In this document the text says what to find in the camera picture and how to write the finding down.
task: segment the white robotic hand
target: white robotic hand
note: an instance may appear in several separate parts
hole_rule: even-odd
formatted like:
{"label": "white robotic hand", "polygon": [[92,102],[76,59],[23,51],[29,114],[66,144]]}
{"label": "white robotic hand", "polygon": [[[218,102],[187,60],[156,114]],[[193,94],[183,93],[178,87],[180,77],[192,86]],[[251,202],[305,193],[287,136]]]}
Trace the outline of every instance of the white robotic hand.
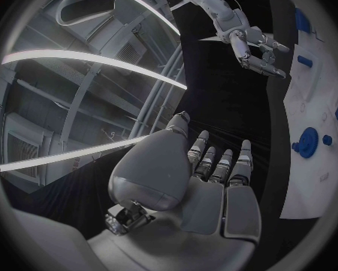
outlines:
{"label": "white robotic hand", "polygon": [[[224,0],[184,1],[199,5],[208,14],[213,20],[217,36],[222,42],[232,45],[236,58],[242,67],[263,75],[279,78],[286,77],[285,72],[272,65],[275,61],[272,49],[288,52],[289,48],[264,35],[258,27],[250,27],[249,21],[242,10],[232,10]],[[262,59],[251,54],[248,44],[261,48],[263,52]]]}

